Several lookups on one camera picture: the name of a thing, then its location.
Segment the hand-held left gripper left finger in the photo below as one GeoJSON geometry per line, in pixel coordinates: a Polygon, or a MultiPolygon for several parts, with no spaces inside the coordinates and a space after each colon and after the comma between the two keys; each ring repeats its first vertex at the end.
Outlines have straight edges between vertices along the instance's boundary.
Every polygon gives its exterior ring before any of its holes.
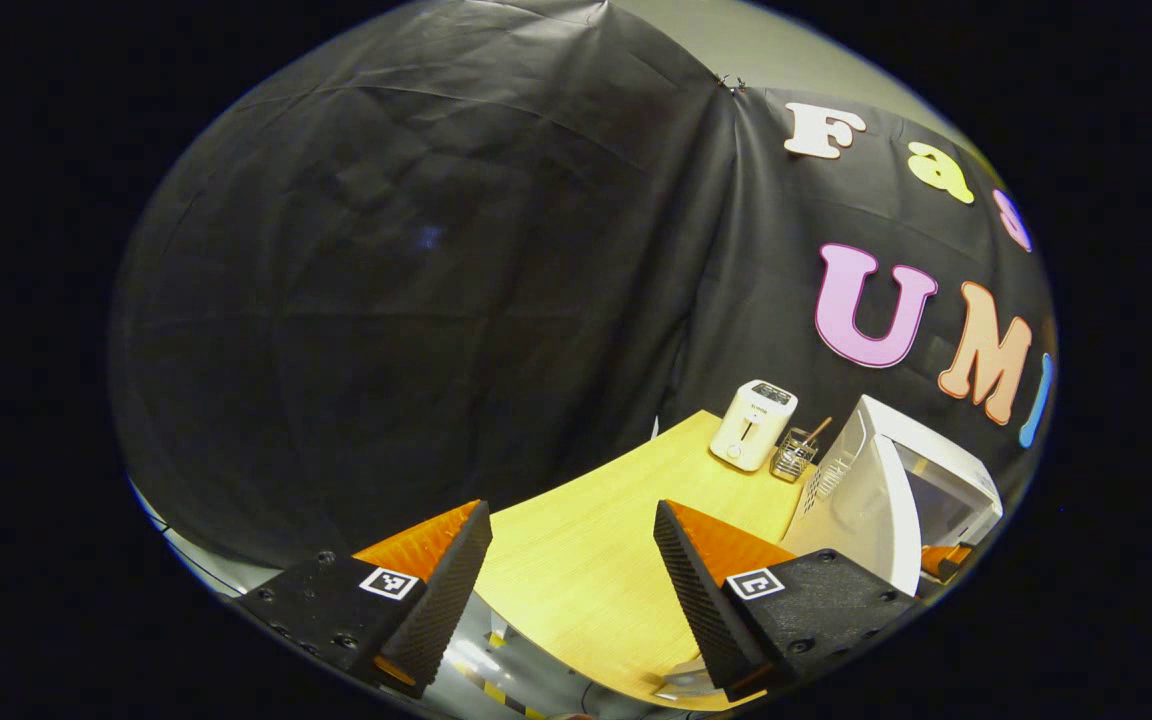
{"type": "Polygon", "coordinates": [[[473,500],[365,550],[319,550],[238,597],[237,609],[339,673],[417,700],[482,570],[490,515],[473,500]]]}

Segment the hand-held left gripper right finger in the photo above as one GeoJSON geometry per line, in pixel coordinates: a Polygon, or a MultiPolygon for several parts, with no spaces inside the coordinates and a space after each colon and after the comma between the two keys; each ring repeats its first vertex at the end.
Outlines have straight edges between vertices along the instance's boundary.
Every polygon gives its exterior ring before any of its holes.
{"type": "Polygon", "coordinates": [[[710,680],[730,702],[814,682],[919,605],[838,550],[795,555],[677,501],[658,502],[653,536],[710,680]]]}

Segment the white microwave oven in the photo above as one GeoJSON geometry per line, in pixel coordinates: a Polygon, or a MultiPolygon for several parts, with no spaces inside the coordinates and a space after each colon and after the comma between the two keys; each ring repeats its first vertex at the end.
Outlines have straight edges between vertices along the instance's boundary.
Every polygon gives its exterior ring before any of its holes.
{"type": "Polygon", "coordinates": [[[781,547],[832,548],[908,594],[931,573],[924,547],[978,544],[1005,515],[983,462],[952,439],[863,395],[820,460],[781,547]]]}

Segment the white toaster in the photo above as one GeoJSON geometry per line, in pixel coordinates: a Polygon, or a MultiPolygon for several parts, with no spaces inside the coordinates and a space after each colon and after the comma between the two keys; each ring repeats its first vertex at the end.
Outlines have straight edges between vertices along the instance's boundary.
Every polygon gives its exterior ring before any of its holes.
{"type": "Polygon", "coordinates": [[[799,397],[776,384],[742,384],[710,439],[710,454],[740,471],[759,470],[776,450],[797,406],[799,397]]]}

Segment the black backdrop cloth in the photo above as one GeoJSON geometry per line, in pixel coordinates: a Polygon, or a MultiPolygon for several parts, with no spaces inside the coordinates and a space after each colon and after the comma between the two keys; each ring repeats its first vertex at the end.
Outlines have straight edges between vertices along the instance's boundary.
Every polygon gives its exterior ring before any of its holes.
{"type": "Polygon", "coordinates": [[[770,41],[761,83],[616,1],[420,0],[252,88],[118,276],[134,487],[279,568],[539,497],[758,379],[799,420],[878,397],[1014,509],[1059,346],[1011,191],[873,65],[770,41]]]}

